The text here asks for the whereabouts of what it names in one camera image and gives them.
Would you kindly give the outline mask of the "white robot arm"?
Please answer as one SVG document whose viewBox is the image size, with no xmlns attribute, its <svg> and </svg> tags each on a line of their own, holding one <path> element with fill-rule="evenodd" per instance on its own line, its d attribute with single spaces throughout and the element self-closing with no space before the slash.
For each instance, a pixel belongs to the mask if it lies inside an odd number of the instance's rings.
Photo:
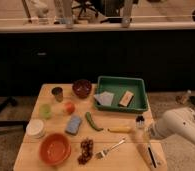
<svg viewBox="0 0 195 171">
<path fill-rule="evenodd" d="M 190 107 L 170 109 L 144 130 L 136 133 L 138 142 L 163 140 L 177 134 L 195 145 L 195 111 Z"/>
</svg>

